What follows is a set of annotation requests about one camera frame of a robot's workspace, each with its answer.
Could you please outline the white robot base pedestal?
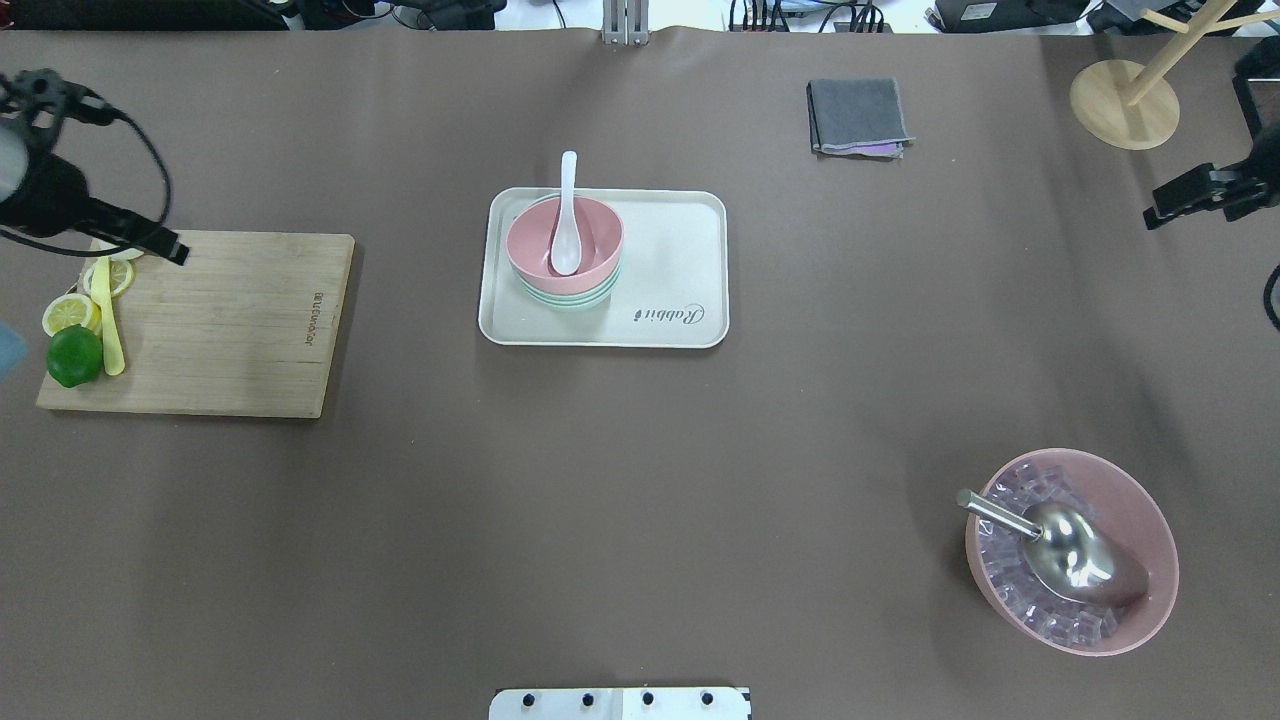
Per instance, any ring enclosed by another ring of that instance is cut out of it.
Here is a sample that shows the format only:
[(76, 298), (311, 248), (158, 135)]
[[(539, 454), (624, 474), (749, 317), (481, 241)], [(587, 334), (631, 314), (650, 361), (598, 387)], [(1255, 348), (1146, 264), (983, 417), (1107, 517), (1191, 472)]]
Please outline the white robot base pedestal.
[(731, 685), (516, 688), (498, 691), (489, 719), (751, 719), (748, 688)]

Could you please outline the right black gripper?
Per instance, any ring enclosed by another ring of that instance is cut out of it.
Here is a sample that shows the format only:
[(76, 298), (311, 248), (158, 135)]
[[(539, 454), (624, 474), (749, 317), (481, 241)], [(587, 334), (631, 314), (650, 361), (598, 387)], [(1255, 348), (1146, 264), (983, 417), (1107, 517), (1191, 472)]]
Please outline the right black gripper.
[(1249, 155), (1220, 169), (1199, 164), (1153, 191), (1153, 204), (1143, 211), (1146, 229), (1155, 231), (1198, 211), (1222, 210), (1228, 222), (1279, 202), (1279, 123), (1262, 128)]

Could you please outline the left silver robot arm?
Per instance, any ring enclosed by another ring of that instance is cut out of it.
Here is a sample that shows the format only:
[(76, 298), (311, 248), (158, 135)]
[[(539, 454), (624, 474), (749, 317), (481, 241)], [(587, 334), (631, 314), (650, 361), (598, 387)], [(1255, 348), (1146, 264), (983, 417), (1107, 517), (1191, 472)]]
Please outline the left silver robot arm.
[(119, 208), (90, 192), (86, 173), (60, 158), (61, 122), (3, 122), (3, 237), (65, 258), (108, 258), (136, 249), (178, 266), (189, 247), (165, 225), (172, 208), (172, 177), (151, 140), (122, 115), (150, 151), (163, 178), (163, 210), (156, 220)]

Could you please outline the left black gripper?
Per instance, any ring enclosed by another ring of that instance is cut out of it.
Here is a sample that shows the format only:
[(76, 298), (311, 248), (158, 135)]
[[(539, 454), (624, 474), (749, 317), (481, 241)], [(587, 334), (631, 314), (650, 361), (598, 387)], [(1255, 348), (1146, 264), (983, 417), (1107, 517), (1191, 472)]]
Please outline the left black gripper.
[(1, 160), (3, 234), (51, 238), (78, 231), (131, 246), (183, 266), (189, 246), (177, 232), (124, 208), (93, 200), (84, 173), (55, 154), (4, 150)]

